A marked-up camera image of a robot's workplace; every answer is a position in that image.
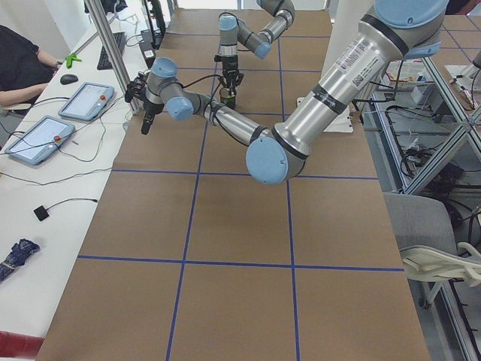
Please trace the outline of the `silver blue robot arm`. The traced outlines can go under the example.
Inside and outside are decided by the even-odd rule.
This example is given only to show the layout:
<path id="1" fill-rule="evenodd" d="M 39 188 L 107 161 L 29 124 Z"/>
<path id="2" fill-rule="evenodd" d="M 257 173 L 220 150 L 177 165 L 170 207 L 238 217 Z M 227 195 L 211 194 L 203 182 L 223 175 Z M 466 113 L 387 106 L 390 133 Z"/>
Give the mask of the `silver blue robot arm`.
<path id="1" fill-rule="evenodd" d="M 313 141 L 390 62 L 435 54 L 445 1 L 376 1 L 359 20 L 358 34 L 284 122 L 260 126 L 214 97 L 185 90 L 177 66 L 160 57 L 141 83 L 147 134 L 154 117 L 166 111 L 175 120 L 194 115 L 221 127 L 247 147 L 248 172 L 263 184 L 297 176 Z"/>
<path id="2" fill-rule="evenodd" d="M 230 97 L 237 94 L 244 75 L 239 71 L 238 46 L 243 45 L 256 57 L 264 59 L 271 45 L 295 20 L 295 7 L 289 0 L 258 1 L 258 6 L 273 19 L 260 31 L 254 32 L 243 20 L 229 12 L 219 15 L 219 53 L 214 61 L 222 63 L 222 86 Z"/>

